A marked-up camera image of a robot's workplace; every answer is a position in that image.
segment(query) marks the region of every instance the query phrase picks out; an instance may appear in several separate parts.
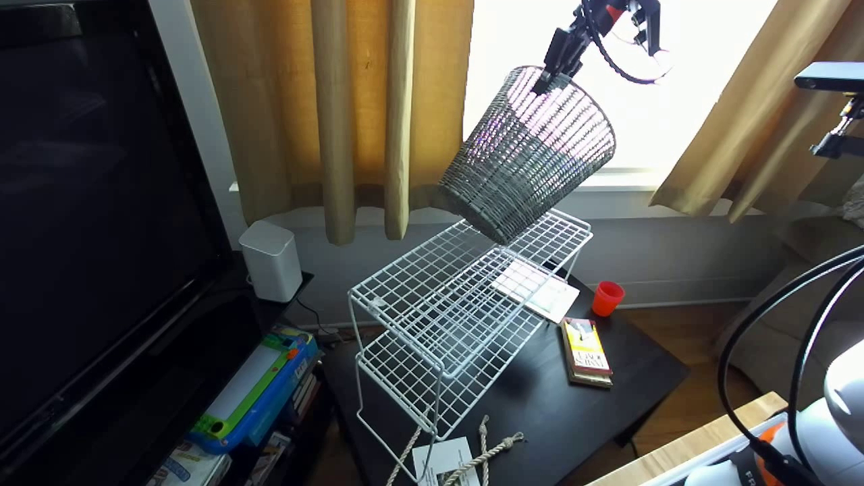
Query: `wooden floor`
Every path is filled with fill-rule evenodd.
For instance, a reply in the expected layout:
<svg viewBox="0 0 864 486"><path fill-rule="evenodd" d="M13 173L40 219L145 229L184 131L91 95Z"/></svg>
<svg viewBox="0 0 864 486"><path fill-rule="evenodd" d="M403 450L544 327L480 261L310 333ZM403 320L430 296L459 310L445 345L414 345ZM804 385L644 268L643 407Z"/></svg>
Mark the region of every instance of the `wooden floor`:
<svg viewBox="0 0 864 486"><path fill-rule="evenodd" d="M690 433L716 416L720 416L720 403L716 393L716 335L733 318L742 304L690 304L690 307L632 307L620 310L634 327L651 335L659 345L675 353L690 368L688 379L655 407L644 427L634 434L632 445L608 445L581 470L567 478L567 486L585 482L590 478L616 470L619 464L634 458L634 454L648 454L671 438ZM759 392L736 372L729 379L732 406L742 406ZM310 486L358 486L358 476L347 445L343 443L337 427L327 433L322 458L310 476Z"/></svg>

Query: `window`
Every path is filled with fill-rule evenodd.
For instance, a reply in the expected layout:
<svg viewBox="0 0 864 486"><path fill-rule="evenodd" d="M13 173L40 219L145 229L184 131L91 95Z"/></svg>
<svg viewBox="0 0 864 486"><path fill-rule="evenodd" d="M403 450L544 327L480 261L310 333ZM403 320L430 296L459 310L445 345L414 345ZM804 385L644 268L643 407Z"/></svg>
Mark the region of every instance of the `window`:
<svg viewBox="0 0 864 486"><path fill-rule="evenodd" d="M596 46L584 57L574 83L609 117L616 160L584 185L655 190L701 126L775 0L662 0L662 48L648 60L632 46L634 26L620 17L604 38L612 60L634 73L666 76L636 86L616 76ZM577 0L474 0L472 55L465 102L465 138L516 64L542 64L555 26L573 21Z"/></svg>

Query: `white cable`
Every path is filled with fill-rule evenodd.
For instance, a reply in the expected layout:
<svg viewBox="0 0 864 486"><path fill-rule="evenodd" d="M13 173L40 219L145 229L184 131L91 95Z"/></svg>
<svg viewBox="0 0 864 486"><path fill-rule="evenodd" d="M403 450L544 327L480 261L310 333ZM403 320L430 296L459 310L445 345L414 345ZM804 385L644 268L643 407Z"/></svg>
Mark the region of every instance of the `white cable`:
<svg viewBox="0 0 864 486"><path fill-rule="evenodd" d="M399 470L403 470L403 464L404 464L404 457L407 457L407 450L414 447L414 443L415 443L419 438L420 438L420 427L415 427L415 433L411 434L411 439L407 439L399 461L393 464L393 470L391 470L389 478L385 478L385 486L391 486L391 482L396 480L396 476L399 476Z"/></svg>
<svg viewBox="0 0 864 486"><path fill-rule="evenodd" d="M495 445L490 450L474 457L472 461L461 464L459 470L451 472L451 478L443 486L451 486L459 476L465 476L465 470L488 461L490 457L509 450L516 443L523 439L523 433L516 433L513 438L505 438L500 445Z"/></svg>
<svg viewBox="0 0 864 486"><path fill-rule="evenodd" d="M488 420L488 416L482 416L482 420L480 420L480 457L485 454L485 434L488 434L488 430L485 430L485 420ZM482 482L480 486L488 486L488 461L482 461L480 464L480 472L482 472Z"/></svg>

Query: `white speaker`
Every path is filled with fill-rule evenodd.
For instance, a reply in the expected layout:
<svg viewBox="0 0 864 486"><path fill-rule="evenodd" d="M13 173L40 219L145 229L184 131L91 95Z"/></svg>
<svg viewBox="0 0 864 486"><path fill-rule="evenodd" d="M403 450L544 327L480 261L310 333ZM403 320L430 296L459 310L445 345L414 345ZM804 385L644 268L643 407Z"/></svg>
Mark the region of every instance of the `white speaker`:
<svg viewBox="0 0 864 486"><path fill-rule="evenodd" d="M246 269L258 299L289 302L301 283L293 231L253 221L241 234Z"/></svg>

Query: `white card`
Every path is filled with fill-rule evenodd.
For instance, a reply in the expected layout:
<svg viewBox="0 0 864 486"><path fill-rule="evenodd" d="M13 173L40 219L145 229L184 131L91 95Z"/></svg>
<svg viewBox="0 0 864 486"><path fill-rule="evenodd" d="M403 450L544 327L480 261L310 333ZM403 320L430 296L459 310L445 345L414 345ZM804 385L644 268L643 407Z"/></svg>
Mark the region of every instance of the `white card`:
<svg viewBox="0 0 864 486"><path fill-rule="evenodd" d="M505 292L516 302L523 302L535 312L551 318L554 325L567 315L570 304L577 296L577 289L567 285L567 280L517 260L513 260L509 268L490 280L490 285Z"/></svg>

